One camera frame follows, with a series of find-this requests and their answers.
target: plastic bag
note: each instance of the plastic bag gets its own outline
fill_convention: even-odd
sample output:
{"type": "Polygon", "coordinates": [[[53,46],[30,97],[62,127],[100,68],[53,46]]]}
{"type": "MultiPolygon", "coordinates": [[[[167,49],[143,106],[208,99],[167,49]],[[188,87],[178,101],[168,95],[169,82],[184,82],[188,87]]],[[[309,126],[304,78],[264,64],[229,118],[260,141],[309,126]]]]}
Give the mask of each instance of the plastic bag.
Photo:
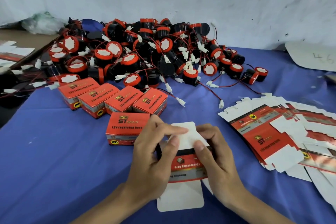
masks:
{"type": "Polygon", "coordinates": [[[49,12],[34,14],[21,22],[22,27],[32,34],[53,35],[56,34],[64,23],[51,16],[49,12]]]}

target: table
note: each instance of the table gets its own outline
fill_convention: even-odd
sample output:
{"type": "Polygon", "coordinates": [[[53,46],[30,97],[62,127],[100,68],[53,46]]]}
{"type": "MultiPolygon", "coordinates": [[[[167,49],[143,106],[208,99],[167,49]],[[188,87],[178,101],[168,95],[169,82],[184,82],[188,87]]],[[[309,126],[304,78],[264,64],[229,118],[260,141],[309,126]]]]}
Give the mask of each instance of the table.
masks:
{"type": "MultiPolygon", "coordinates": [[[[253,89],[336,112],[336,88],[318,78],[323,71],[300,68],[284,52],[235,49],[247,63],[269,70],[266,80],[256,82],[253,89]]],[[[209,79],[201,74],[203,83],[209,79]]],[[[168,82],[186,107],[168,97],[162,120],[218,126],[250,192],[296,223],[336,223],[332,206],[311,182],[261,167],[243,140],[217,115],[219,100],[210,91],[200,85],[168,82]]],[[[216,81],[221,86],[232,83],[227,75],[216,81]]],[[[242,97],[260,96],[240,84],[213,90],[225,107],[242,97]]],[[[109,117],[95,120],[82,109],[71,111],[58,90],[36,90],[0,130],[0,223],[67,223],[124,182],[133,147],[108,145],[109,117]]],[[[204,186],[203,194],[202,209],[160,213],[152,201],[124,223],[245,223],[204,186]]]]}

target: fingernail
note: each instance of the fingernail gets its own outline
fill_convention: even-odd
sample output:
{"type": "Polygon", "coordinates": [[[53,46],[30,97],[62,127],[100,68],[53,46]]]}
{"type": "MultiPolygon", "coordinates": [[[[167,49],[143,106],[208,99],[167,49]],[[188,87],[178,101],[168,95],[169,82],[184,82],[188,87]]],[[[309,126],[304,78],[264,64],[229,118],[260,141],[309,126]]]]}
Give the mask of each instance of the fingernail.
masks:
{"type": "Polygon", "coordinates": [[[200,141],[196,141],[194,143],[194,149],[197,150],[197,151],[202,151],[204,149],[205,145],[200,141]]]}
{"type": "Polygon", "coordinates": [[[169,140],[169,142],[176,147],[179,145],[180,140],[178,139],[177,136],[174,136],[172,139],[169,140]]]}

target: blue table cover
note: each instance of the blue table cover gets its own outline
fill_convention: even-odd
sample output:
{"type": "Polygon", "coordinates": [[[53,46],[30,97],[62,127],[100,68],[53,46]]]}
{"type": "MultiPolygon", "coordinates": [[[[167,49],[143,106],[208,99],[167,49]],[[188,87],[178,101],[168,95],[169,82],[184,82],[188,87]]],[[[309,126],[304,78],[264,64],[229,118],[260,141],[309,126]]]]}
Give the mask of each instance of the blue table cover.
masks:
{"type": "MultiPolygon", "coordinates": [[[[336,87],[321,78],[325,72],[298,67],[284,52],[235,49],[247,63],[269,70],[264,82],[252,85],[256,91],[336,112],[336,87]]],[[[209,80],[201,74],[202,83],[209,80]]],[[[243,140],[217,115],[219,100],[211,92],[201,85],[168,82],[175,96],[186,104],[183,108],[168,97],[162,120],[218,126],[250,192],[296,223],[336,223],[336,213],[314,184],[267,171],[259,164],[243,140]]],[[[215,83],[224,86],[233,82],[222,75],[215,83]]],[[[122,83],[114,84],[123,87],[122,83]]],[[[213,90],[225,107],[242,97],[260,96],[241,84],[213,90]]],[[[70,110],[58,90],[36,90],[0,130],[0,223],[67,223],[126,181],[133,146],[108,145],[105,131],[109,117],[95,120],[82,109],[70,110]]],[[[202,186],[205,204],[201,209],[160,213],[156,201],[151,201],[124,223],[246,223],[202,186]]]]}

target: red product box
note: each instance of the red product box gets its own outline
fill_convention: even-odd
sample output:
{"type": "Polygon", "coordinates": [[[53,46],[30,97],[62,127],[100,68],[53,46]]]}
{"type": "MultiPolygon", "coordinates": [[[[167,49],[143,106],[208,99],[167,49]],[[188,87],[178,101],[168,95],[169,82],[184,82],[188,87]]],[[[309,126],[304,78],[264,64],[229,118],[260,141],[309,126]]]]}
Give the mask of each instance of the red product box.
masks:
{"type": "Polygon", "coordinates": [[[133,111],[160,115],[167,106],[167,98],[162,91],[149,89],[133,104],[133,111]]]}
{"type": "Polygon", "coordinates": [[[126,86],[115,94],[112,98],[105,101],[107,113],[112,112],[131,112],[132,105],[143,95],[143,93],[131,86],[126,86]]]}
{"type": "Polygon", "coordinates": [[[148,120],[148,113],[113,112],[106,129],[108,143],[133,145],[148,120]]]}
{"type": "Polygon", "coordinates": [[[119,92],[119,89],[112,84],[103,85],[88,91],[78,97],[82,108],[94,118],[99,118],[106,113],[104,101],[119,92]]]}
{"type": "Polygon", "coordinates": [[[78,100],[78,96],[83,93],[94,90],[99,87],[99,83],[96,82],[91,77],[85,78],[83,80],[78,80],[67,85],[59,87],[65,103],[70,107],[71,110],[76,110],[81,107],[78,100]]]}

